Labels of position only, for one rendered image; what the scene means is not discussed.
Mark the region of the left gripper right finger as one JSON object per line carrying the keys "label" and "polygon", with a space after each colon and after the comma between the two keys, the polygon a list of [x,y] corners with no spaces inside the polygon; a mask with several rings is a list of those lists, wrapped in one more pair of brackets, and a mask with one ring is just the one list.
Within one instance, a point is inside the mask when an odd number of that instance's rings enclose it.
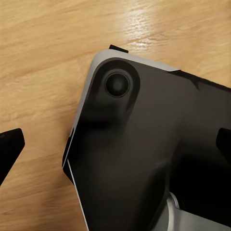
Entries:
{"label": "left gripper right finger", "polygon": [[226,161],[231,167],[231,130],[220,128],[218,131],[216,146],[222,153]]}

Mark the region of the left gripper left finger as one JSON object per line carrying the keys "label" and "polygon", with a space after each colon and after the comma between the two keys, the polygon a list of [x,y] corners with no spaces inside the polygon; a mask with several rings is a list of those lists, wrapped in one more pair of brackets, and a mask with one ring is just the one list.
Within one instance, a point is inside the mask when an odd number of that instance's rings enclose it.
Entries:
{"label": "left gripper left finger", "polygon": [[0,133],[0,186],[25,146],[20,128]]}

